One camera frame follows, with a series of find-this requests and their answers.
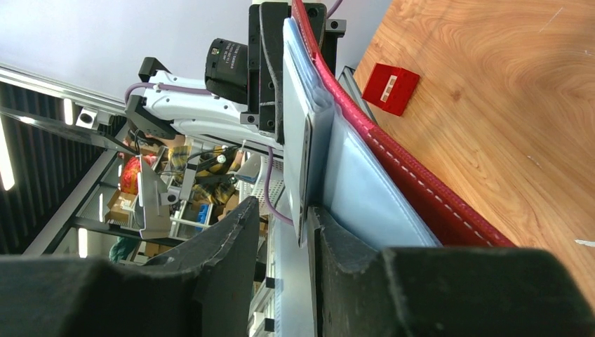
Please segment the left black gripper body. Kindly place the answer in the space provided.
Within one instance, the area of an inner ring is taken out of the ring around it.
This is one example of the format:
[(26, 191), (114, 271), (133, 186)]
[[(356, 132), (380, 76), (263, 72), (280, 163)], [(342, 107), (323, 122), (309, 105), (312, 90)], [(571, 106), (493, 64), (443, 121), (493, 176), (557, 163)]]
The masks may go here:
[[(315, 43), (332, 74), (336, 74), (337, 41), (345, 35), (347, 21), (331, 18), (321, 3), (304, 3)], [(283, 135), (283, 22), (292, 16), (289, 1), (254, 1), (248, 10), (247, 111), (241, 123), (256, 126), (258, 133), (284, 144)]]

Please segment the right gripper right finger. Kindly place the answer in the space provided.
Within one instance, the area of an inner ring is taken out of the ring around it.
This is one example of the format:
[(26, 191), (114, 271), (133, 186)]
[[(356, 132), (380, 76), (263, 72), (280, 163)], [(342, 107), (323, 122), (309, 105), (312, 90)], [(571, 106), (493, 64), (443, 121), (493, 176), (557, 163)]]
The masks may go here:
[(307, 210), (315, 336), (383, 336), (386, 301), (378, 253), (322, 206)]

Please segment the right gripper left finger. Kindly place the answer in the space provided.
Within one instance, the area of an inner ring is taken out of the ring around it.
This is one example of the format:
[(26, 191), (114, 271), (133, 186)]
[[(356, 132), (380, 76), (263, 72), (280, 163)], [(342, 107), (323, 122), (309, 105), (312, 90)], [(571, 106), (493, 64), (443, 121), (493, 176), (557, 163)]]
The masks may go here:
[(149, 259), (145, 336), (246, 336), (259, 236), (255, 198)]

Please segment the red leather card holder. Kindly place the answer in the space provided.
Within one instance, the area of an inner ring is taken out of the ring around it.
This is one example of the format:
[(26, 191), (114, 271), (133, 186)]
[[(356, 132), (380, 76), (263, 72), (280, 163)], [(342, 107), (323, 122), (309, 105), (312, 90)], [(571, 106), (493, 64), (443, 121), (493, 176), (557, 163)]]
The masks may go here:
[(375, 249), (389, 246), (510, 247), (512, 241), (388, 136), (339, 85), (323, 59), (302, 1), (290, 21), (305, 62), (335, 110), (323, 202), (332, 217)]

